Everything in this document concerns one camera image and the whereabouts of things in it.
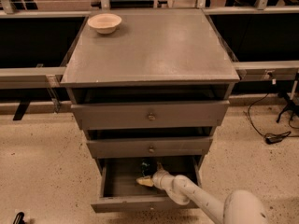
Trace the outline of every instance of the drawer knob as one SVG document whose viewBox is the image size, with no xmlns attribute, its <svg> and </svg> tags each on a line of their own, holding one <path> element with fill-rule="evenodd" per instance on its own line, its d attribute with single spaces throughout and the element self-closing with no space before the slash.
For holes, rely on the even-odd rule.
<svg viewBox="0 0 299 224">
<path fill-rule="evenodd" d="M 149 121 L 154 121 L 154 120 L 156 120 L 156 117 L 153 113 L 149 113 L 148 114 L 148 119 L 149 119 Z"/>
<path fill-rule="evenodd" d="M 155 152 L 155 148 L 153 146 L 149 147 L 149 153 L 154 153 Z"/>
</svg>

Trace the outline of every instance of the white bowl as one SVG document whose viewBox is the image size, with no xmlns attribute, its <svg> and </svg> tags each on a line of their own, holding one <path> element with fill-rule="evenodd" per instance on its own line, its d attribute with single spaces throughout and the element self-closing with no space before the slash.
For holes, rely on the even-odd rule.
<svg viewBox="0 0 299 224">
<path fill-rule="evenodd" d="M 111 34 L 121 24 L 121 17 L 114 14 L 98 14 L 88 19 L 88 25 L 99 34 Z"/>
</svg>

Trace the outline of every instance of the gray drawer cabinet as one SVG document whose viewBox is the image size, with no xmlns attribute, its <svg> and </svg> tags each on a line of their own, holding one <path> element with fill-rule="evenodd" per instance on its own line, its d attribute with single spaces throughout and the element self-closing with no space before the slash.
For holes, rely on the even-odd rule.
<svg viewBox="0 0 299 224">
<path fill-rule="evenodd" d="M 159 161 L 200 185 L 238 75 L 201 10 L 114 13 L 122 24 L 111 35 L 84 27 L 62 79 L 102 176 L 93 210 L 194 208 L 135 180 Z"/>
</svg>

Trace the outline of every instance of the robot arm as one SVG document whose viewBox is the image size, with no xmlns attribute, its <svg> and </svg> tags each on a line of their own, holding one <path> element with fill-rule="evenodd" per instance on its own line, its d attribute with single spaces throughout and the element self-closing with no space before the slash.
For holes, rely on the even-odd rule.
<svg viewBox="0 0 299 224">
<path fill-rule="evenodd" d="M 158 163 L 158 171 L 137 179 L 141 185 L 155 186 L 166 191 L 177 204 L 186 205 L 192 200 L 215 224 L 267 224 L 262 202 L 246 190 L 236 190 L 225 203 L 195 185 L 184 175 L 173 176 Z"/>
</svg>

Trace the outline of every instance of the drawer front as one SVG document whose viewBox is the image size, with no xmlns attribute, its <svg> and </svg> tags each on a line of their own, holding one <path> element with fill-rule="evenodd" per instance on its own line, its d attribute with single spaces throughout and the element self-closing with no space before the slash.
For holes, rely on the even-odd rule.
<svg viewBox="0 0 299 224">
<path fill-rule="evenodd" d="M 228 101 L 72 105 L 81 130 L 219 126 Z"/>
<path fill-rule="evenodd" d="M 198 208 L 193 202 L 188 205 L 178 205 L 169 197 L 125 197 L 103 198 L 92 204 L 95 213 L 128 212 L 128 211 L 153 211 Z"/>
<path fill-rule="evenodd" d="M 212 138 L 184 137 L 160 139 L 111 139 L 88 141 L 96 159 L 120 157 L 154 157 L 207 154 Z"/>
<path fill-rule="evenodd" d="M 186 175 L 199 184 L 198 167 L 193 156 L 150 158 L 152 164 L 160 161 L 171 175 Z M 106 159 L 101 184 L 101 198 L 92 205 L 95 212 L 123 212 L 141 210 L 167 210 L 175 208 L 195 208 L 193 202 L 186 206 L 175 204 L 165 191 L 140 186 L 136 179 L 142 176 L 142 158 Z"/>
</svg>

